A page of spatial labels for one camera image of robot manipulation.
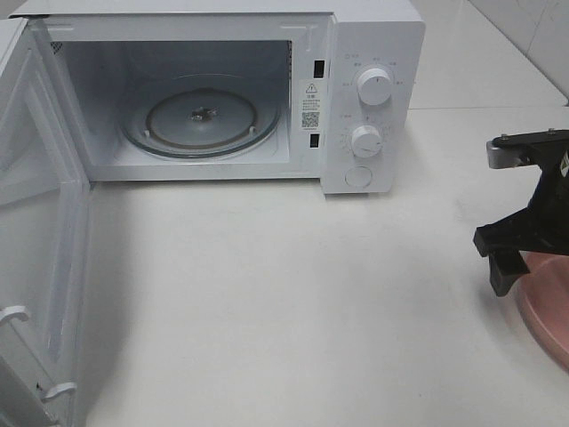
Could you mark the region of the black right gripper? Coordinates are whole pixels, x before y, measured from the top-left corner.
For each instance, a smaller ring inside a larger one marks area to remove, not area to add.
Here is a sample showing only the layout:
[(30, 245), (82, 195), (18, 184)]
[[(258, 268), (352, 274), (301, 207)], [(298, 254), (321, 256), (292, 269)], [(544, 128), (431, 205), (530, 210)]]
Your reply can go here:
[(486, 257), (490, 283), (506, 296), (530, 270), (521, 253), (568, 254), (568, 132), (503, 134), (492, 140), (500, 147), (522, 148), (541, 170), (527, 206), (497, 222), (476, 229), (475, 247)]

